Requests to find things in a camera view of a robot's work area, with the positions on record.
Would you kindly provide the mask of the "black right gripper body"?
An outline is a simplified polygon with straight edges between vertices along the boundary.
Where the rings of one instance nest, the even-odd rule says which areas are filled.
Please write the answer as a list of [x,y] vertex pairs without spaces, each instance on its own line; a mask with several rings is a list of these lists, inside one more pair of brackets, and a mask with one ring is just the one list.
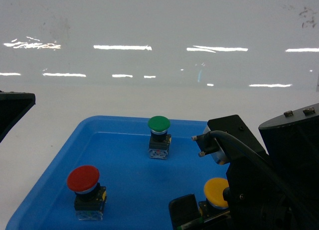
[[212,154],[217,164],[229,164],[226,172],[232,222],[238,230],[297,230],[296,219],[285,194],[244,154],[218,139]]

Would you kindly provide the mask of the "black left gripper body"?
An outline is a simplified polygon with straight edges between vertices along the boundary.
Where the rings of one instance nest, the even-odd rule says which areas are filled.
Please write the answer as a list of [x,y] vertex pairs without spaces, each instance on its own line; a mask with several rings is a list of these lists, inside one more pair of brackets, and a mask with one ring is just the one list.
[[0,92],[0,141],[34,105],[34,93]]

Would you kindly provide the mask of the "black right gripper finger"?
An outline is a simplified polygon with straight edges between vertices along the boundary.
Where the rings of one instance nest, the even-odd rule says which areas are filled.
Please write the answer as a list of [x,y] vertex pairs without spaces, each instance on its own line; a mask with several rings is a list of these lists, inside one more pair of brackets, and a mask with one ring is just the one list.
[[187,194],[170,201],[168,209],[174,230],[186,230],[202,223],[194,194]]

